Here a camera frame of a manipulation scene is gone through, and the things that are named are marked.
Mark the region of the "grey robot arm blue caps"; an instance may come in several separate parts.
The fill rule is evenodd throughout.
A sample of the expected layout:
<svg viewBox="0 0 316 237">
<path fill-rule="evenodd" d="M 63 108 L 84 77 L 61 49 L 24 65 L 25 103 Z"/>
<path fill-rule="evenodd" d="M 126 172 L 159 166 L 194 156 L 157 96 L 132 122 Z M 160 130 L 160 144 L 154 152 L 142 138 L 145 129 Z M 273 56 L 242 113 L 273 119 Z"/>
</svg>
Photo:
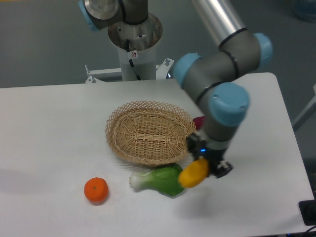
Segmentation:
<svg viewBox="0 0 316 237">
<path fill-rule="evenodd" d="M 248 31 L 228 0 L 195 0 L 193 6 L 219 52 L 210 58 L 186 54 L 171 74 L 205 116 L 201 131 L 188 136 L 188 150 L 195 162 L 206 161 L 207 175 L 221 178 L 232 170 L 223 156 L 249 107 L 248 93 L 235 80 L 267 64 L 273 47 L 264 34 Z M 79 8 L 91 30 L 108 30 L 124 81 L 157 78 L 150 51 L 162 25 L 146 0 L 81 0 Z"/>
</svg>

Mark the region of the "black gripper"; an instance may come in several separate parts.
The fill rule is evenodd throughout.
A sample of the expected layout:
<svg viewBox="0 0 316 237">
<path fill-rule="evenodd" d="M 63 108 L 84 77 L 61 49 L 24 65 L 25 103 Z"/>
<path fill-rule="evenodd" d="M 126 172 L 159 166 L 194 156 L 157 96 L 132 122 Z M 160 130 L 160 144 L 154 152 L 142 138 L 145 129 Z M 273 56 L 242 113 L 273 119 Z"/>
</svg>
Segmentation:
<svg viewBox="0 0 316 237">
<path fill-rule="evenodd" d="M 209 175 L 222 178 L 233 170 L 231 163 L 224 160 L 224 153 L 229 146 L 229 141 L 216 141 L 201 139 L 194 132 L 187 137 L 187 150 L 192 154 L 194 160 L 200 157 L 208 161 Z"/>
</svg>

